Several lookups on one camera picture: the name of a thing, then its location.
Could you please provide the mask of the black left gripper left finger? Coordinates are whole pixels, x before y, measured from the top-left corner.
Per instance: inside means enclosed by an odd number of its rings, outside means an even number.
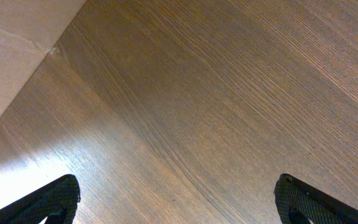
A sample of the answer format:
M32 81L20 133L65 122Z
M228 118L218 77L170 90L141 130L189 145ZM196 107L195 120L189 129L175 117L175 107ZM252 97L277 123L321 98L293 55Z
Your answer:
M0 223L72 224L79 202L77 178L66 174L0 209Z

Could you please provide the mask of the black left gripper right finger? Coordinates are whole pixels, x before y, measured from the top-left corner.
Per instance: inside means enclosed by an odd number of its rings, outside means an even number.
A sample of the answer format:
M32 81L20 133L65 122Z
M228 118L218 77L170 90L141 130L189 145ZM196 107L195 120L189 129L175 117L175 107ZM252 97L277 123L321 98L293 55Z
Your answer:
M284 224L358 223L358 210L290 174L281 174L274 189L275 204Z

